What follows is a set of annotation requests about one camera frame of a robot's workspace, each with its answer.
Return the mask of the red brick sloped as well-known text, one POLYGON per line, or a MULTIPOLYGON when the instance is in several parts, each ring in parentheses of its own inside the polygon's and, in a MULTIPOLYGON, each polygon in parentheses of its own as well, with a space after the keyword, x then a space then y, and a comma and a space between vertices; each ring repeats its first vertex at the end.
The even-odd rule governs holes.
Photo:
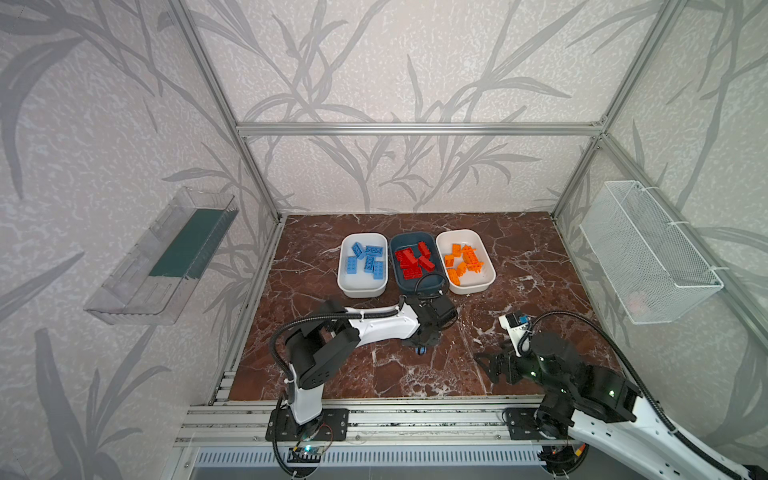
POLYGON ((400 268, 405 268, 407 266, 406 257, 403 250, 396 251, 395 257, 396 257, 396 260, 398 261, 398 265, 400 268))

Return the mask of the orange lego chassis plate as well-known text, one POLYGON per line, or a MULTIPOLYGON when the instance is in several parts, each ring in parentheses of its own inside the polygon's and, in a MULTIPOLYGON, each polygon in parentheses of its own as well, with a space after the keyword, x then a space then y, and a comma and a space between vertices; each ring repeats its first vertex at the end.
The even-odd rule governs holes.
POLYGON ((465 245, 461 249, 463 264, 466 269, 475 273, 480 273, 484 266, 484 263, 479 260, 476 255, 476 249, 465 245))

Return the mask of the blue brick long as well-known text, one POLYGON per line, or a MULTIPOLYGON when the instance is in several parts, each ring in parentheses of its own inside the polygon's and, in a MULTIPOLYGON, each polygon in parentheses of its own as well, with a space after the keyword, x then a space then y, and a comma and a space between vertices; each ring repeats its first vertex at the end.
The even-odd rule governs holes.
POLYGON ((354 275, 357 273, 358 258, 354 255, 350 255, 346 259, 345 272, 347 275, 354 275))

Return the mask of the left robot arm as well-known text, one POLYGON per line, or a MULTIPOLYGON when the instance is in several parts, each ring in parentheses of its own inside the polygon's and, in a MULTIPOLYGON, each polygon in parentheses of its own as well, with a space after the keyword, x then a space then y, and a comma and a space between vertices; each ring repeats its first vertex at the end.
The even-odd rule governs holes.
POLYGON ((269 342, 285 375, 287 405, 303 426, 320 418, 324 385, 360 347, 388 340, 423 353, 458 319, 451 299, 438 291, 402 295, 392 306, 357 309, 327 301, 308 316, 281 326, 269 342))

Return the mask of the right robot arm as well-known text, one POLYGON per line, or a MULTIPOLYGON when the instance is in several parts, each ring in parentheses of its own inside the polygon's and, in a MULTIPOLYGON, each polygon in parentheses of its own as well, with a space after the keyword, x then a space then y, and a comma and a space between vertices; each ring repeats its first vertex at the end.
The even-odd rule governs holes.
POLYGON ((524 353, 509 348, 474 357, 488 378, 530 380, 544 397, 534 414, 547 438, 594 447, 652 479, 764 479, 765 469, 738 464, 669 419, 658 403, 615 371, 587 363, 565 339, 543 332, 524 353))

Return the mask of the right white plastic bin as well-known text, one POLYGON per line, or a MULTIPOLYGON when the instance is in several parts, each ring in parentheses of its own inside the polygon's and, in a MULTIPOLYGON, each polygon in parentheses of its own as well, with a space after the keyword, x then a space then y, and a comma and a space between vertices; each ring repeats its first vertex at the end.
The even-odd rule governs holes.
POLYGON ((496 271, 492 264, 490 255, 488 254, 479 234, 473 230, 462 229, 446 231, 440 233, 436 237, 436 244, 440 255, 439 259, 441 261, 441 265, 445 268, 445 271, 449 268, 446 268, 444 265, 444 257, 446 255, 452 255, 452 245, 454 243, 460 244, 461 249, 465 245, 469 245, 470 247, 475 248, 476 255, 479 260, 484 263, 484 266, 480 273, 475 273, 466 269, 465 265, 463 264, 462 253, 459 256, 454 256, 455 261, 453 268, 458 270, 461 285, 453 285, 449 281, 446 272, 449 282, 449 289, 453 293, 459 295, 470 295, 487 290, 496 280, 496 271))

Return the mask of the white plastic bin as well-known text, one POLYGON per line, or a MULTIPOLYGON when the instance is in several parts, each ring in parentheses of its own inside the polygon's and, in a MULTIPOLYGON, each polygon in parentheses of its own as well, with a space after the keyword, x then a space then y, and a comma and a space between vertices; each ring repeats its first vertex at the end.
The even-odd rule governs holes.
POLYGON ((364 232, 350 234, 343 239, 340 244, 339 262, 337 271, 337 285, 342 292, 349 298, 365 299, 375 298, 383 294, 389 280, 388 272, 388 245, 384 235, 375 232, 364 232), (357 273, 347 275, 345 272, 346 259, 354 255, 352 246, 355 242, 360 242, 365 248, 368 245, 384 248, 384 254, 374 257, 376 261, 383 261, 385 265, 385 277, 383 280, 375 280, 373 273, 363 271, 364 260, 358 260, 357 273))
POLYGON ((490 255, 488 254, 479 234, 473 230, 462 229, 446 231, 440 233, 436 237, 436 244, 440 255, 439 259, 441 261, 441 265, 445 268, 445 271, 449 268, 446 268, 444 265, 444 257, 446 255, 452 255, 452 245, 454 243, 460 244, 461 249, 465 245, 469 245, 470 247, 475 248, 476 255, 479 260, 484 263, 484 266, 480 273, 475 273, 466 269, 465 265, 463 264, 462 253, 459 256, 454 256, 455 261, 453 268, 458 270, 461 285, 453 285, 449 281, 446 272, 449 282, 449 289, 453 293, 459 295, 470 295, 487 290, 496 280, 496 271, 492 264, 490 255))

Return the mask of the teal plastic bin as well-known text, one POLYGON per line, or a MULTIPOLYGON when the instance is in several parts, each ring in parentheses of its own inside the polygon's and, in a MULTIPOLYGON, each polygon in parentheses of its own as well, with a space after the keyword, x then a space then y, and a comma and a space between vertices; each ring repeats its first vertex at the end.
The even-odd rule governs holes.
POLYGON ((395 282, 403 294, 432 294, 440 291, 444 287, 447 281, 447 275, 445 273, 445 268, 441 265, 439 259, 440 255, 435 238, 431 234, 416 231, 395 235, 389 243, 389 250, 391 263, 394 268, 395 282), (421 268, 418 263, 418 258, 422 255, 418 250, 417 244, 421 241, 425 242, 431 251, 430 260, 436 266, 435 271, 432 273, 421 268), (423 270, 423 276, 421 278, 409 281, 403 279, 402 270, 408 267, 399 267, 395 252, 404 248, 411 248, 413 254, 417 257, 417 263, 411 267, 420 267, 423 270))

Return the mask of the left white plastic bin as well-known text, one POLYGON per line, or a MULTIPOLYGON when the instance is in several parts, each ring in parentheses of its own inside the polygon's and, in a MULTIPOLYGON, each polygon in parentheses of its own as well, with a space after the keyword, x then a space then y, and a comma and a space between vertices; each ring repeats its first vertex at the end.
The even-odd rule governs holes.
POLYGON ((339 262, 337 271, 337 285, 342 292, 349 298, 365 299, 375 298, 383 294, 389 280, 388 272, 388 245, 384 235, 375 232, 364 232, 350 234, 343 239, 340 244, 339 262), (355 242, 360 242, 365 248, 368 245, 384 248, 384 254, 374 257, 376 261, 383 261, 385 265, 385 277, 383 280, 375 280, 373 273, 363 271, 364 260, 358 260, 357 273, 347 275, 345 272, 346 259, 354 255, 352 246, 355 242))

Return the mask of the green circuit board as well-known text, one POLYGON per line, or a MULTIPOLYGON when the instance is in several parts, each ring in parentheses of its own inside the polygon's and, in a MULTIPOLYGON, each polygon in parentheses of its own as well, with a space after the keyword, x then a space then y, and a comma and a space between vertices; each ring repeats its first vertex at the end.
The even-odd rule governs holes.
POLYGON ((323 455, 323 447, 295 446, 288 449, 286 462, 288 464, 316 464, 321 462, 323 455))

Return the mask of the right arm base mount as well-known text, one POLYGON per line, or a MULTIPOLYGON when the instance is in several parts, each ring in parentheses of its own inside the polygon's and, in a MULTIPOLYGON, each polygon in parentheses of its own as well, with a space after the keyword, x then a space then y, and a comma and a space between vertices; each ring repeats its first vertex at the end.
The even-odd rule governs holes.
POLYGON ((504 422, 511 440, 531 441, 565 441, 568 436, 556 430, 545 431, 536 420, 534 407, 510 407, 502 412, 504 422))

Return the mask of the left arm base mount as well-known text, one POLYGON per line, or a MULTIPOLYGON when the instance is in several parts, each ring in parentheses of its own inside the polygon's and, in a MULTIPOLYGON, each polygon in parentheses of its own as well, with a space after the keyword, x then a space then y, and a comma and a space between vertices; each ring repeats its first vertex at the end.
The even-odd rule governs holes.
POLYGON ((306 424, 297 423, 289 408, 282 407, 271 412, 265 438, 267 441, 298 442, 344 441, 349 426, 348 409, 323 409, 320 416, 306 424))

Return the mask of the clear wall shelf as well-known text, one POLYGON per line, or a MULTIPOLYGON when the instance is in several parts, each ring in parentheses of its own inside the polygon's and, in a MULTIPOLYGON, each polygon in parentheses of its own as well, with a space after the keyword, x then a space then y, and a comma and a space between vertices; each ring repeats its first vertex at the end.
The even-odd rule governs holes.
POLYGON ((233 194, 180 188, 84 311, 113 326, 176 323, 238 213, 233 194))

